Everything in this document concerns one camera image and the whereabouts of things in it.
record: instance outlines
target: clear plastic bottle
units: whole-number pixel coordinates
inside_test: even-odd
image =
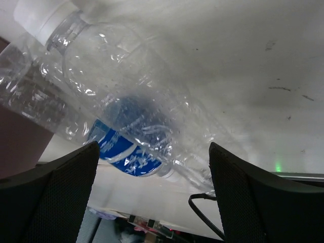
[[[165,62],[129,28],[88,24],[67,0],[20,0],[15,20],[63,57],[71,92],[100,122],[203,191],[213,189],[208,147],[241,147],[208,114]]]

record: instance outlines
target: scratch mark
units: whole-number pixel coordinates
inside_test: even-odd
[[[308,97],[307,95],[302,95],[305,99],[310,100],[310,101],[315,101],[312,98]]]
[[[265,45],[265,51],[271,51],[274,45],[277,43],[277,40],[269,40],[268,43]]]
[[[285,88],[285,87],[268,87],[268,89],[271,90],[286,90],[286,91],[291,91],[291,89]]]

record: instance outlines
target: blue label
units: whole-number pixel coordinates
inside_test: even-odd
[[[109,160],[116,168],[132,176],[146,175],[161,165],[151,154],[99,120],[94,123],[89,140],[99,143],[101,159]]]

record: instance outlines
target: white surface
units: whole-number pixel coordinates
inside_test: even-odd
[[[94,21],[134,28],[244,147],[250,162],[269,171],[324,173],[323,1],[74,2]],[[16,28],[5,23],[0,34],[14,37]],[[51,156],[62,152],[58,145],[51,143]],[[187,189],[175,193],[167,182],[108,168],[98,169],[91,205],[215,235],[189,209]],[[207,205],[213,202],[201,204],[219,222]]]
[[[14,19],[43,46],[54,30],[78,8],[68,0],[19,0]]]

